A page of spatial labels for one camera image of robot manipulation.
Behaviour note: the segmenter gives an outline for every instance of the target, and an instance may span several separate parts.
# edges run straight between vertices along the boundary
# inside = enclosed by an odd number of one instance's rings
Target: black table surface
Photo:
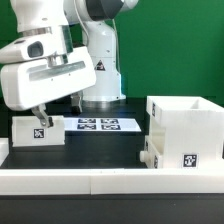
[[[10,140],[10,153],[1,169],[143,169],[149,117],[145,99],[127,99],[109,110],[84,108],[84,118],[134,118],[141,133],[66,132],[64,146],[11,145],[13,112],[0,100],[0,137]],[[68,98],[47,105],[49,115],[73,117]],[[1,196],[0,223],[224,223],[224,194],[137,194]]]

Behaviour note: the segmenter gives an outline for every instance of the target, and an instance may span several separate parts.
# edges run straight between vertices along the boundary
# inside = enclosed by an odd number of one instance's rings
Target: cable
[[[76,14],[77,14],[79,23],[80,23],[80,25],[81,25],[83,31],[84,31],[85,34],[86,34],[86,38],[87,38],[87,39],[86,39],[86,46],[88,46],[88,45],[89,45],[89,33],[88,33],[88,31],[87,31],[87,29],[86,29],[86,27],[85,27],[85,25],[84,25],[82,19],[80,18],[80,15],[79,15],[79,12],[78,12],[78,9],[77,9],[76,0],[74,0],[74,5],[75,5],[75,12],[76,12]]]
[[[113,27],[114,27],[114,31],[115,31],[115,37],[116,37],[116,51],[117,51],[117,70],[119,73],[121,73],[121,66],[120,66],[120,49],[119,49],[119,39],[118,39],[118,32],[117,32],[117,26],[115,23],[115,20],[112,19],[112,23],[113,23]]]

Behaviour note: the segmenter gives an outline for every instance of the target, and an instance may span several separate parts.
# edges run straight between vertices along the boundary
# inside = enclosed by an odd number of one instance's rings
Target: white paper sheet
[[[141,132],[135,119],[64,118],[65,131]]]

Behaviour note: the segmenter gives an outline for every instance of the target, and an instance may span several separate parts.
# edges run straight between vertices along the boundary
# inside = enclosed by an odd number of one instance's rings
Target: green wall
[[[0,6],[2,47],[17,34],[9,0]],[[224,105],[222,0],[139,0],[116,21],[127,96],[199,95]],[[79,40],[79,27],[71,30]]]

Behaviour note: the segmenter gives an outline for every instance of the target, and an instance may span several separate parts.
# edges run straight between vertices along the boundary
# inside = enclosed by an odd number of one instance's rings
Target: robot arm
[[[66,0],[65,12],[69,24],[80,23],[83,28],[83,44],[87,46],[96,72],[96,84],[83,90],[83,105],[110,107],[126,97],[121,91],[121,74],[116,69],[117,36],[104,20],[113,19],[119,12],[133,9],[138,0],[89,0],[101,4],[101,10],[93,14],[88,0]],[[111,2],[115,5],[112,12]]]
[[[52,126],[47,102],[95,84],[86,47],[73,49],[64,0],[11,0],[22,38],[0,50],[1,85],[6,105],[31,109],[42,126]]]

